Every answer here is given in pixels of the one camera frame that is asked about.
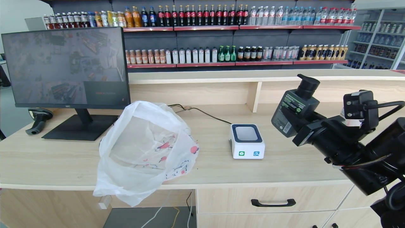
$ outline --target computer monitor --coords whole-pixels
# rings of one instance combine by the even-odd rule
[[[96,140],[117,116],[87,109],[131,103],[120,27],[17,32],[2,40],[16,107],[76,109],[42,138]]]

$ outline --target gray floor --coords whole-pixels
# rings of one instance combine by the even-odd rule
[[[31,123],[32,119],[28,114],[27,108],[16,108],[14,106],[11,87],[0,88],[0,129],[7,137]],[[180,213],[176,219],[174,228],[187,228],[189,210],[187,207],[179,207],[179,209]],[[141,228],[145,222],[155,215],[157,210],[158,208],[113,209],[104,228]],[[164,207],[145,228],[171,228],[176,213],[177,210],[173,207]],[[189,228],[196,228],[195,208],[193,208],[193,213],[194,216],[190,218]]]

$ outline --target plastic bag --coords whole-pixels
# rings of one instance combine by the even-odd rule
[[[100,142],[93,195],[116,195],[136,206],[164,181],[189,173],[199,151],[190,134],[166,104],[128,105]]]

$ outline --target monitor stand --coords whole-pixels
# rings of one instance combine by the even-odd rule
[[[95,141],[118,119],[118,116],[90,115],[87,109],[75,110],[77,115],[71,116],[42,138]]]

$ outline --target monitor screen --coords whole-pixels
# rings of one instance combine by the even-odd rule
[[[130,104],[122,28],[2,34],[16,107]]]

